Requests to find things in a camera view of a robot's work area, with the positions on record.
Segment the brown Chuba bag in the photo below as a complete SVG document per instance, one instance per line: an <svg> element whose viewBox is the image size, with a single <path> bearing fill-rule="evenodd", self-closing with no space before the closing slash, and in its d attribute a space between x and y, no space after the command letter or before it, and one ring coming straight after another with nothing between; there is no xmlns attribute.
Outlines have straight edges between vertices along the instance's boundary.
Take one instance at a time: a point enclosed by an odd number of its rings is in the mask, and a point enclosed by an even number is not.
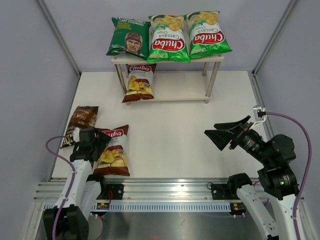
<svg viewBox="0 0 320 240"><path fill-rule="evenodd" d="M154 99L153 80L156 63L128 65L127 92L122 103Z"/></svg>
<svg viewBox="0 0 320 240"><path fill-rule="evenodd" d="M114 129L99 128L107 136L111 137L103 153L100 155L95 175L116 175L129 177L130 172L127 163L127 142L129 125L123 125Z"/></svg>

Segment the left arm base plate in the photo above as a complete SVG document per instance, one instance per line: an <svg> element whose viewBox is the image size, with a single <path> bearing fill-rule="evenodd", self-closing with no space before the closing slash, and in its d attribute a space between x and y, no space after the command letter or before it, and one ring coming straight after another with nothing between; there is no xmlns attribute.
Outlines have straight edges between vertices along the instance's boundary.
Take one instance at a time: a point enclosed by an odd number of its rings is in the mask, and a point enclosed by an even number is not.
<svg viewBox="0 0 320 240"><path fill-rule="evenodd" d="M98 200L122 200L124 194L124 185L120 183L106 184L101 187L101 193Z"/></svg>

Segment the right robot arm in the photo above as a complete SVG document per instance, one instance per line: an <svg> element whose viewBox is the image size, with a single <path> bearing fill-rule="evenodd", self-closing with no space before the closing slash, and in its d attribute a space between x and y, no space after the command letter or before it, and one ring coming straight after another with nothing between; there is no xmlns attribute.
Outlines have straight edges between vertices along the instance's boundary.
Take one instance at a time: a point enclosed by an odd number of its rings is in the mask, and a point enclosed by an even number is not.
<svg viewBox="0 0 320 240"><path fill-rule="evenodd" d="M305 234L299 229L299 191L297 178L290 167L296 158L293 140L278 134L268 141L253 128L267 119L265 111L258 113L255 122L250 116L240 121L216 123L204 134L222 151L242 148L263 166L258 170L258 180L266 193L274 212L271 216L265 205L258 199L255 187L246 173L231 175L226 183L225 193L242 201L254 220L260 234L266 240L304 240Z"/></svg>

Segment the dark brown sea salt bag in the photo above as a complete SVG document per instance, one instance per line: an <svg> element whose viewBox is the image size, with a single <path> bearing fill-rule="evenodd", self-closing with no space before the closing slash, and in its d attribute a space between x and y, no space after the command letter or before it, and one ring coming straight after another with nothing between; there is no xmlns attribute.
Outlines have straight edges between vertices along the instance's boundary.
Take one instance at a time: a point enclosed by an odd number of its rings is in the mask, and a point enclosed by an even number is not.
<svg viewBox="0 0 320 240"><path fill-rule="evenodd" d="M60 148L70 147L75 144L73 133L76 128L81 130L93 128L97 122L98 111L99 106L78 106L69 120L64 134L65 138Z"/></svg>

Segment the green Chuba bag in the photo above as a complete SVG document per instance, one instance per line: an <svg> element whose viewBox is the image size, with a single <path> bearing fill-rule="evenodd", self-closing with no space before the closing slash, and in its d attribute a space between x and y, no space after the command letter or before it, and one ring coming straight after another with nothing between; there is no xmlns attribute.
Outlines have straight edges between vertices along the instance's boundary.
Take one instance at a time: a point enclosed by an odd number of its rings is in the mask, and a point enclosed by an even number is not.
<svg viewBox="0 0 320 240"><path fill-rule="evenodd" d="M189 33L190 59L233 51L220 27L219 15L219 11L197 11L184 16Z"/></svg>
<svg viewBox="0 0 320 240"><path fill-rule="evenodd" d="M190 63L182 15L159 14L149 17L153 31L147 62Z"/></svg>

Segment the dark green portrait chips bag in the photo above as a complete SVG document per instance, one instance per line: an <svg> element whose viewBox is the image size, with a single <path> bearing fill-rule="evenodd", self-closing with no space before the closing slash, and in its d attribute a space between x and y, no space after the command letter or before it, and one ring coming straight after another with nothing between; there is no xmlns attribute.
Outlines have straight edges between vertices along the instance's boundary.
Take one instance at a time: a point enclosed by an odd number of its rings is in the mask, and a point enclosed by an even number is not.
<svg viewBox="0 0 320 240"><path fill-rule="evenodd" d="M113 17L113 36L106 53L116 56L128 53L147 60L149 56L149 30L151 23L134 18Z"/></svg>

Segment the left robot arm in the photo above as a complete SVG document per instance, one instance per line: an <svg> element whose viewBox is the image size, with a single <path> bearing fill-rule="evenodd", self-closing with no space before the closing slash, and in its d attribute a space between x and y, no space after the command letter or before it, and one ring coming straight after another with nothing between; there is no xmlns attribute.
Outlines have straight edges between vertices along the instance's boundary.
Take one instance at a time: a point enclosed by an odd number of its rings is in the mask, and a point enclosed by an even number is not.
<svg viewBox="0 0 320 240"><path fill-rule="evenodd" d="M73 132L73 151L66 163L70 166L63 191L52 208L43 213L49 240L86 240L89 216L94 201L108 194L103 175L94 175L94 166L111 137L95 127Z"/></svg>

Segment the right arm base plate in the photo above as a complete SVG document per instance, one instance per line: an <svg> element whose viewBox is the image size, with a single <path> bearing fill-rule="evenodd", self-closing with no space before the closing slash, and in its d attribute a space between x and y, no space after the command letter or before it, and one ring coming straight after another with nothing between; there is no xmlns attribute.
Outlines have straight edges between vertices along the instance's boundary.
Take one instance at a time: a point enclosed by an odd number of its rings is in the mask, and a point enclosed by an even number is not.
<svg viewBox="0 0 320 240"><path fill-rule="evenodd" d="M227 184L210 184L210 190L213 200L239 200L236 195L232 195Z"/></svg>

